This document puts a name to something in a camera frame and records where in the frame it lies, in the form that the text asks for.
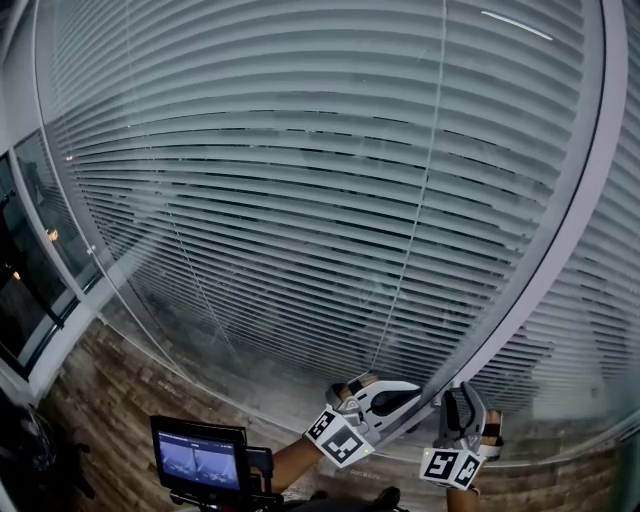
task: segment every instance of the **window blinds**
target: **window blinds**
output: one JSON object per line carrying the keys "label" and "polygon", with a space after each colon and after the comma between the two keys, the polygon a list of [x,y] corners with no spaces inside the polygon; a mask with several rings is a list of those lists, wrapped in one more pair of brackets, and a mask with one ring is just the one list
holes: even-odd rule
{"label": "window blinds", "polygon": [[606,428],[638,406],[640,363],[640,9],[625,2],[629,76],[624,121],[597,208],[557,281],[474,379],[496,405]]}
{"label": "window blinds", "polygon": [[50,144],[159,323],[424,383],[491,315],[567,157],[579,1],[62,4]]}

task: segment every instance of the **monitor screen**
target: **monitor screen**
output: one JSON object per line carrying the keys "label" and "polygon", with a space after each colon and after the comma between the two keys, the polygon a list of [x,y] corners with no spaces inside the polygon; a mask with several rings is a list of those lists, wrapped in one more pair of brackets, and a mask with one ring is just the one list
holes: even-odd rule
{"label": "monitor screen", "polygon": [[158,432],[162,470],[170,476],[238,491],[233,444]]}

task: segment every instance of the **hand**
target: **hand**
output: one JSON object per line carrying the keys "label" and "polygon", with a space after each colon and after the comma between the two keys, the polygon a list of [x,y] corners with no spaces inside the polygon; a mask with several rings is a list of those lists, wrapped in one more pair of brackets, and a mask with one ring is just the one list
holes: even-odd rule
{"label": "hand", "polygon": [[[366,373],[365,375],[363,375],[358,379],[358,382],[360,382],[360,385],[363,388],[366,388],[367,386],[370,386],[374,382],[378,382],[378,376],[374,373]],[[338,393],[338,397],[340,398],[340,400],[344,402],[347,398],[349,398],[350,396],[353,396],[353,393],[351,393],[349,386],[347,386],[346,384],[343,384],[342,386],[343,388]]]}

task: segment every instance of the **glass window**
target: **glass window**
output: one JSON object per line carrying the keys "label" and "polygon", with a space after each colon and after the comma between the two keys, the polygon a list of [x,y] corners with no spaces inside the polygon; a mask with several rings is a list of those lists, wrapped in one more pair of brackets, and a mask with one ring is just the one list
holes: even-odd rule
{"label": "glass window", "polygon": [[87,252],[55,181],[38,130],[16,147],[20,171],[54,247],[82,289],[95,283],[99,271]]}
{"label": "glass window", "polygon": [[0,351],[20,373],[62,326],[75,295],[39,245],[15,192],[9,162],[0,159]]}

